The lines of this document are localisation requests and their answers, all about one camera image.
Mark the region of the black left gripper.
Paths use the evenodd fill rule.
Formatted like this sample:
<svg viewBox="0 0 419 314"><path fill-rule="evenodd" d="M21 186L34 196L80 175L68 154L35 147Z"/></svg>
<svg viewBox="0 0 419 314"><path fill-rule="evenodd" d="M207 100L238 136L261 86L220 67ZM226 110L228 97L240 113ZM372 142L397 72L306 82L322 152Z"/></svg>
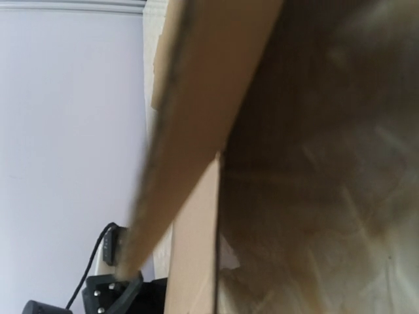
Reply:
<svg viewBox="0 0 419 314"><path fill-rule="evenodd" d="M82 290L87 314L127 313L143 284L139 271L131 281L117 281L112 274L87 277Z"/></svg>

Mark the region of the brown cardboard box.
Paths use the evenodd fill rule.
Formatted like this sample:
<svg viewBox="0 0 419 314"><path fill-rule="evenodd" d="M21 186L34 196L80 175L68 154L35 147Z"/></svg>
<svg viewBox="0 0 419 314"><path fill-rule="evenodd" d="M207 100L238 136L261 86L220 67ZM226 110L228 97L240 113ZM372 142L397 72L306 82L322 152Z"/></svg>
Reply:
<svg viewBox="0 0 419 314"><path fill-rule="evenodd" d="M171 1L116 276L175 313L418 312L418 2Z"/></svg>

